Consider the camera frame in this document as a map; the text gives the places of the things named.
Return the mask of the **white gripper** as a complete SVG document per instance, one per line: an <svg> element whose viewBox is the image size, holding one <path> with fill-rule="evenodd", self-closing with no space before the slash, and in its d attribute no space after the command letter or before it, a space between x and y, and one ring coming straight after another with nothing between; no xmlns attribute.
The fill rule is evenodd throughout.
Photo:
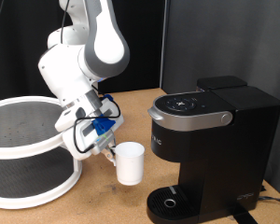
<svg viewBox="0 0 280 224"><path fill-rule="evenodd" d="M72 156L82 161L90 155L103 153L116 165L115 130L123 123L123 116L118 118L84 118L74 122L74 126L63 132L63 141Z"/></svg>

